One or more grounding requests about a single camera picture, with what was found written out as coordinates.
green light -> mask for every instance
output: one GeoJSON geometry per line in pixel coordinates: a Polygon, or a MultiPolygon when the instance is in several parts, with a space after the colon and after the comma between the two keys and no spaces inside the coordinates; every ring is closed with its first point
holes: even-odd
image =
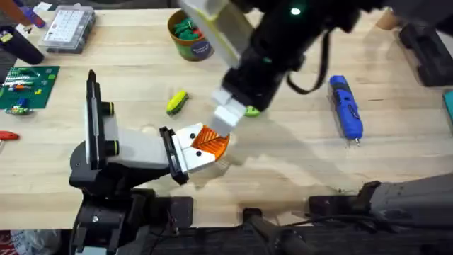
{"type": "Polygon", "coordinates": [[[299,8],[292,8],[291,9],[291,14],[292,15],[299,15],[301,13],[299,8]]]}

container with green items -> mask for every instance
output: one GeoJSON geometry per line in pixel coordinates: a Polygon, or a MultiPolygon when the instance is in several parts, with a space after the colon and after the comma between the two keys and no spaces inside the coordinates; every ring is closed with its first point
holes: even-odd
{"type": "Polygon", "coordinates": [[[12,67],[0,88],[0,109],[12,109],[18,99],[28,99],[29,109],[45,108],[57,78],[59,67],[12,67]],[[29,89],[9,90],[11,86],[29,89]]]}
{"type": "Polygon", "coordinates": [[[168,20],[168,31],[179,54],[189,61],[205,60],[214,49],[184,11],[176,11],[168,20]]]}

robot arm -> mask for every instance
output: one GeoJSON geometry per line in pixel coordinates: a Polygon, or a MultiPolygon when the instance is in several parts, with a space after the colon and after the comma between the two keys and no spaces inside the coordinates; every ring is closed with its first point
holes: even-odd
{"type": "Polygon", "coordinates": [[[453,8],[445,8],[451,5],[446,1],[180,0],[180,6],[230,66],[220,90],[213,93],[218,106],[210,127],[227,135],[240,121],[246,106],[264,111],[285,77],[299,94],[318,89],[328,68],[329,33],[335,28],[351,32],[361,11],[393,6],[404,18],[437,24],[452,13],[453,8]],[[436,15],[427,15],[425,5],[436,15]],[[264,13],[255,29],[243,15],[253,8],[264,13]],[[313,89],[306,91],[291,81],[289,73],[302,67],[304,53],[321,35],[324,39],[319,77],[313,89]]]}

black tool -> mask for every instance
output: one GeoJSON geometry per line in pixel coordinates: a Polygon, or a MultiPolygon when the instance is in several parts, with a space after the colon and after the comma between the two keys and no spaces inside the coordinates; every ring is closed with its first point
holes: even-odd
{"type": "Polygon", "coordinates": [[[44,55],[9,25],[0,27],[0,46],[28,64],[39,64],[44,60],[44,55]]]}

black clamp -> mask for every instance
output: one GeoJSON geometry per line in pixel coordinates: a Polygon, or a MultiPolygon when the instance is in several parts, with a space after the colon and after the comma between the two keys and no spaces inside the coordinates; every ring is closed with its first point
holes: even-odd
{"type": "Polygon", "coordinates": [[[173,180],[175,180],[179,185],[186,184],[189,180],[189,175],[187,175],[187,173],[184,173],[181,169],[178,155],[176,154],[176,148],[173,140],[171,139],[171,136],[175,135],[175,132],[172,129],[168,129],[167,127],[161,127],[159,128],[159,133],[161,134],[162,140],[164,141],[171,178],[173,178],[173,180]]]}

